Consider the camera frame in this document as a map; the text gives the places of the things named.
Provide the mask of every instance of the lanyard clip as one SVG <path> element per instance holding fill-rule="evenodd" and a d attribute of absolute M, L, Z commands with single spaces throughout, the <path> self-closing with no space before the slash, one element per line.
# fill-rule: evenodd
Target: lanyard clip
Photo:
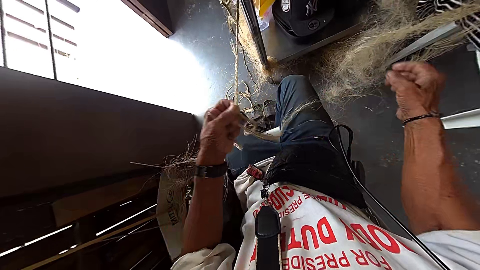
<path fill-rule="evenodd" d="M 260 195 L 266 204 L 268 203 L 268 192 L 270 185 L 268 184 L 267 179 L 265 179 L 265 172 L 262 169 L 258 168 L 255 165 L 248 165 L 247 174 L 251 177 L 262 181 L 262 190 L 260 191 Z"/>

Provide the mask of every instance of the white cloth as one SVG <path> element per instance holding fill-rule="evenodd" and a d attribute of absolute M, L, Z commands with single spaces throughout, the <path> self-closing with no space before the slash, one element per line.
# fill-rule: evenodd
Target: white cloth
<path fill-rule="evenodd" d="M 266 171 L 272 160 L 255 165 Z M 244 172 L 234 185 L 247 209 L 235 269 L 255 269 L 254 225 L 263 203 L 262 184 Z M 282 224 L 283 269 L 439 269 L 416 243 L 372 224 L 354 206 L 287 183 L 273 184 L 270 191 L 269 201 Z M 419 239 L 451 270 L 480 270 L 480 231 L 436 231 L 423 233 Z M 213 251 L 203 249 L 184 255 L 172 269 L 230 270 L 234 255 L 231 246 L 220 244 Z"/>

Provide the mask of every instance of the baseball cap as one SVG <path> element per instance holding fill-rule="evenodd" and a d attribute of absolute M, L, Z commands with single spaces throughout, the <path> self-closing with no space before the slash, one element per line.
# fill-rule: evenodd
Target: baseball cap
<path fill-rule="evenodd" d="M 275 21 L 295 37 L 311 35 L 334 17 L 331 0 L 276 0 L 272 7 Z"/>

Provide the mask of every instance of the fist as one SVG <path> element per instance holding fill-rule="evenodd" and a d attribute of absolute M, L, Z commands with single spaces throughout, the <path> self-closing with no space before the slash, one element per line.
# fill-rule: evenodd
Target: fist
<path fill-rule="evenodd" d="M 387 72 L 385 84 L 396 93 L 400 120 L 438 112 L 439 94 L 444 88 L 444 76 L 432 65 L 423 62 L 401 62 Z"/>
<path fill-rule="evenodd" d="M 220 100 L 205 113 L 197 165 L 222 164 L 239 134 L 240 109 L 231 100 Z"/>

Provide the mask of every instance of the gray floor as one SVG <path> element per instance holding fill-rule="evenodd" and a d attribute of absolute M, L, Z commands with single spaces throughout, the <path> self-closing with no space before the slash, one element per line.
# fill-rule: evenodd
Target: gray floor
<path fill-rule="evenodd" d="M 169 4 L 175 30 L 170 39 L 180 42 L 205 67 L 205 76 L 212 83 L 211 106 L 225 96 L 233 81 L 234 57 L 222 8 L 218 0 L 172 0 Z M 442 113 L 449 115 L 480 108 L 480 75 L 474 52 L 468 52 L 463 46 L 435 59 L 433 63 L 447 75 L 441 99 Z M 242 62 L 240 79 L 248 80 Z M 261 99 L 274 98 L 275 91 L 275 86 L 264 86 Z M 396 216 L 407 222 L 400 201 L 403 128 L 395 118 L 394 95 L 388 89 L 381 89 L 378 96 L 360 98 L 341 113 L 332 107 L 329 111 L 337 112 L 333 118 L 354 130 L 353 158 L 363 162 L 368 188 Z M 479 128 L 448 130 L 446 136 L 458 171 L 477 204 L 480 203 L 478 138 Z M 405 235 L 388 219 L 386 223 L 395 233 Z"/>

